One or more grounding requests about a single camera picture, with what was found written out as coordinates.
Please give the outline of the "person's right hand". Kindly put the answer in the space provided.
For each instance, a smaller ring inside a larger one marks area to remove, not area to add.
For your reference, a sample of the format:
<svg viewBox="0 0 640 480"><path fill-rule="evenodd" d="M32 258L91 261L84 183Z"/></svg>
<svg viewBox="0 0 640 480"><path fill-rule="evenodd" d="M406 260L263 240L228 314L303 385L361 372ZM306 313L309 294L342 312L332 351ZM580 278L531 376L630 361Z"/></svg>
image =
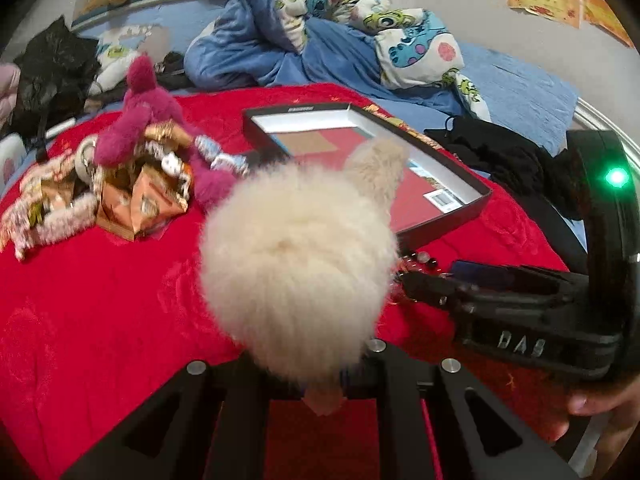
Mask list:
<svg viewBox="0 0 640 480"><path fill-rule="evenodd" d="M554 400L555 417L550 440L559 440L570 426L570 416L610 414L596 446L591 479L601 479L620 456L639 423L639 377L598 388L564 388L562 401Z"/></svg>

